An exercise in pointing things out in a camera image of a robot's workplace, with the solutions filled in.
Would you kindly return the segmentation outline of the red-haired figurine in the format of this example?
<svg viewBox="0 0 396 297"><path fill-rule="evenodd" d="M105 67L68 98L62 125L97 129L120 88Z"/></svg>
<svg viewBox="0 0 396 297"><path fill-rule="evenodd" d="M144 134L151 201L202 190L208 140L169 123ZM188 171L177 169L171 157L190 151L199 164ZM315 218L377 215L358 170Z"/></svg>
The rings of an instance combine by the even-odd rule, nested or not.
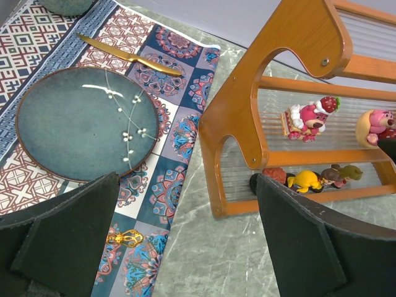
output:
<svg viewBox="0 0 396 297"><path fill-rule="evenodd" d="M282 168L264 168L261 174L266 175L281 184L286 183L286 172ZM256 195L257 177L259 173L254 173L249 179L249 187L251 192Z"/></svg>

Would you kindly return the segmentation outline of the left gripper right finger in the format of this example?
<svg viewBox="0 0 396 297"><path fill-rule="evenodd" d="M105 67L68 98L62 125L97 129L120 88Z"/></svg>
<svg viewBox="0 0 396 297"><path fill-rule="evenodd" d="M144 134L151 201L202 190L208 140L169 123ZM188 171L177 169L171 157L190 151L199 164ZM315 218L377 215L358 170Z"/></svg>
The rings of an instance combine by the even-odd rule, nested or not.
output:
<svg viewBox="0 0 396 297"><path fill-rule="evenodd" d="M256 196L281 296L395 296L395 230L259 174Z"/></svg>

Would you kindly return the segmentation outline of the pink donut strawberry toy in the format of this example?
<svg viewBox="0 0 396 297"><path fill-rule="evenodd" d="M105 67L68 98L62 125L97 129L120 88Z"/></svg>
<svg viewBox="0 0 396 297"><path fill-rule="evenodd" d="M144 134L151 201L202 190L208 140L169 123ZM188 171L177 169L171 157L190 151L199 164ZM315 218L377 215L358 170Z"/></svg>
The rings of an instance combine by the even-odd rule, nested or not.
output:
<svg viewBox="0 0 396 297"><path fill-rule="evenodd" d="M381 139L395 138L395 117L389 110L369 110L357 120L355 136L358 143L368 149L376 149Z"/></svg>

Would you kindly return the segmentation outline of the brown-haired figurine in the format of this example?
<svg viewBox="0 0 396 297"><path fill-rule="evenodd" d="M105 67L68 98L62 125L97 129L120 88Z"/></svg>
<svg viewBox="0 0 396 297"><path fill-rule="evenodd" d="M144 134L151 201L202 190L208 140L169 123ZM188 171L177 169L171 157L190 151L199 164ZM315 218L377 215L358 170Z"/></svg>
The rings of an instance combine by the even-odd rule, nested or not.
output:
<svg viewBox="0 0 396 297"><path fill-rule="evenodd" d="M340 169L340 165L333 164L330 166L330 168L323 170L319 176L319 181L321 182L321 184L331 185L333 183L343 181L339 169Z"/></svg>

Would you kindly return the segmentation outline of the strawberry cake slice toy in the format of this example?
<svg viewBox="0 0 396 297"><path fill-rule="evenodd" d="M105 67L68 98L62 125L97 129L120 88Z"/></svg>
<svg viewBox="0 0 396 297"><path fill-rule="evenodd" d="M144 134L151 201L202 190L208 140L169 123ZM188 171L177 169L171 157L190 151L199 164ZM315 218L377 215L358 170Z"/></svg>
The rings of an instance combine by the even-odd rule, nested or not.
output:
<svg viewBox="0 0 396 297"><path fill-rule="evenodd" d="M290 140L314 142L325 131L327 118L340 107L340 98L326 96L307 105L295 104L281 114L283 135Z"/></svg>

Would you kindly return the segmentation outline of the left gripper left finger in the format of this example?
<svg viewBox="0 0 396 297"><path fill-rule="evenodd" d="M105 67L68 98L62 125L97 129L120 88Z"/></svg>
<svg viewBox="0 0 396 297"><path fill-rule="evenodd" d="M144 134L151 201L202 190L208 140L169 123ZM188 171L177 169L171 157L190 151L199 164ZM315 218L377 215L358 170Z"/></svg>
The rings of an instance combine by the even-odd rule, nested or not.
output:
<svg viewBox="0 0 396 297"><path fill-rule="evenodd" d="M110 173L1 216L1 296L21 296L32 281L90 296L118 193L119 176Z"/></svg>

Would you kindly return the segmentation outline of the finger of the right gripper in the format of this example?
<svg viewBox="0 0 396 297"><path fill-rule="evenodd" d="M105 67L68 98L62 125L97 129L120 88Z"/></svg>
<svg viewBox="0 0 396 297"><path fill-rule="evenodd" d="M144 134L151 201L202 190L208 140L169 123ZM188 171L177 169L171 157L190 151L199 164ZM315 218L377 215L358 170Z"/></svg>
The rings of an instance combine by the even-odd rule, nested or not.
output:
<svg viewBox="0 0 396 297"><path fill-rule="evenodd" d="M379 139L377 146L396 163L396 139Z"/></svg>

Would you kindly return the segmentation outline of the yellow-haired figurine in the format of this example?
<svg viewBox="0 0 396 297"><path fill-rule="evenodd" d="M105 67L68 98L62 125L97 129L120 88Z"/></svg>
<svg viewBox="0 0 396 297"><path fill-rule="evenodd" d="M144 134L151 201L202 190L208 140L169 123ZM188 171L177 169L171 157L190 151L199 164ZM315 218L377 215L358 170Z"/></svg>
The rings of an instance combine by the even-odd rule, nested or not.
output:
<svg viewBox="0 0 396 297"><path fill-rule="evenodd" d="M288 174L286 176L285 185L294 189L298 193L307 193L313 191L315 193L321 192L324 188L322 185L319 175L310 170L303 170L297 175Z"/></svg>

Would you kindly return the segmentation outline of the straw hat figurine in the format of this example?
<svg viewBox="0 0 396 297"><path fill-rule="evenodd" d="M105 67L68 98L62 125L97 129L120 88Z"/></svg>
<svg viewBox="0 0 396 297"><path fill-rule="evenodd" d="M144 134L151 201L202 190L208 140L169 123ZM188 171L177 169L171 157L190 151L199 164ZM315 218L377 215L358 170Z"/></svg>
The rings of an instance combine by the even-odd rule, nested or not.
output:
<svg viewBox="0 0 396 297"><path fill-rule="evenodd" d="M341 167L338 164L332 165L333 169L336 169L340 177L341 181L336 181L333 183L333 187L337 189L341 189L344 185L346 185L350 181L359 181L362 178L363 172L355 165L347 165Z"/></svg>

